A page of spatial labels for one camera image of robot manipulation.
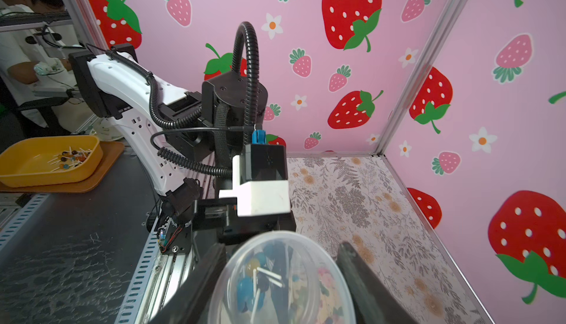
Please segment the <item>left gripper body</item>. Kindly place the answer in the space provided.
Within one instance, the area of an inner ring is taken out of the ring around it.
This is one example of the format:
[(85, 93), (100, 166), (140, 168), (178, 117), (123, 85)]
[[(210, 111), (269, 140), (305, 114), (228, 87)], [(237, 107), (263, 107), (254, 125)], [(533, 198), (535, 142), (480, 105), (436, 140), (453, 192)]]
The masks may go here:
[(296, 231), (293, 213), (238, 216), (235, 198), (195, 201), (192, 235), (198, 246), (241, 244), (269, 231)]

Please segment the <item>clear jar blue candies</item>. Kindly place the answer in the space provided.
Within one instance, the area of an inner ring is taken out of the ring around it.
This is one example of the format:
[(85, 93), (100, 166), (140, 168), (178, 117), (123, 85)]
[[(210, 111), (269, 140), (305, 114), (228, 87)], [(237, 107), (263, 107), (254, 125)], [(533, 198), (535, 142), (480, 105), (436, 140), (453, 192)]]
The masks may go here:
[(290, 231), (253, 237), (229, 259), (210, 300), (208, 323), (356, 323), (334, 259)]

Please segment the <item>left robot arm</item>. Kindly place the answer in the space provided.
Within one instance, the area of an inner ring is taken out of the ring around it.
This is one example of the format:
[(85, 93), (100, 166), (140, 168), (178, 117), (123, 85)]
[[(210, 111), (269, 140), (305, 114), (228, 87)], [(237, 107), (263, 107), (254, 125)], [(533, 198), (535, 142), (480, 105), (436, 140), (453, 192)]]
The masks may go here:
[(199, 92), (143, 68), (130, 44), (88, 44), (70, 58), (88, 107), (121, 132), (159, 198), (159, 250), (195, 246), (199, 231), (241, 244), (269, 231), (295, 231), (287, 152), (263, 129), (268, 91), (259, 80), (259, 44), (241, 23), (228, 71)]

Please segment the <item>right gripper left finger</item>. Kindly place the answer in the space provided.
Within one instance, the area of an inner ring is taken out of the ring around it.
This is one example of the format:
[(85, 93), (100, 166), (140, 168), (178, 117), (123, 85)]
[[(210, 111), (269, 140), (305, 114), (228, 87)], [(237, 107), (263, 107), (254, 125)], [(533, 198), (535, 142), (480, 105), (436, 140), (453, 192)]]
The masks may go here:
[(150, 323), (199, 323), (226, 266), (226, 246), (214, 244)]

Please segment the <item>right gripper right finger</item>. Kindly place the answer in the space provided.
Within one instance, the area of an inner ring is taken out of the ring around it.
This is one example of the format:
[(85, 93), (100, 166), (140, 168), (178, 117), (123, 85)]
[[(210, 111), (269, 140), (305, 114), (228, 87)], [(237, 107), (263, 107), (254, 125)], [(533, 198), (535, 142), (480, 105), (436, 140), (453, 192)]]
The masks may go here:
[(350, 243), (340, 244), (336, 264), (349, 288), (356, 323), (417, 324)]

